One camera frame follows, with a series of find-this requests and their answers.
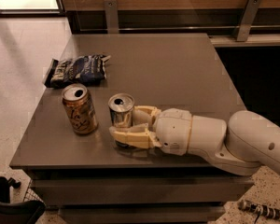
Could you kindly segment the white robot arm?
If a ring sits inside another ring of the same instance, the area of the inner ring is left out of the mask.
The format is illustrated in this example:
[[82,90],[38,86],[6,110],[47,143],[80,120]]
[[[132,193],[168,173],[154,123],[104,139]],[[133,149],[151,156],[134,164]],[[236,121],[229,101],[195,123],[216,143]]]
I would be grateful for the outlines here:
[[139,105],[128,128],[112,125],[110,134],[124,145],[166,154],[203,158],[218,169],[253,175],[262,165],[280,175],[280,127],[251,111],[238,111],[227,121],[188,110]]

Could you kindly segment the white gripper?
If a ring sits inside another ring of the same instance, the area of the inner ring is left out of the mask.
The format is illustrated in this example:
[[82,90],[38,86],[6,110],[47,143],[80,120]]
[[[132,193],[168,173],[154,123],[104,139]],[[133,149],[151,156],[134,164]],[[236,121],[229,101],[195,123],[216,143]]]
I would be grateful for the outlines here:
[[[187,153],[192,126],[189,111],[170,108],[161,112],[156,106],[136,105],[133,124],[129,128],[111,126],[110,134],[117,142],[132,147],[159,147],[166,154],[178,156]],[[153,124],[155,133],[149,129]]]

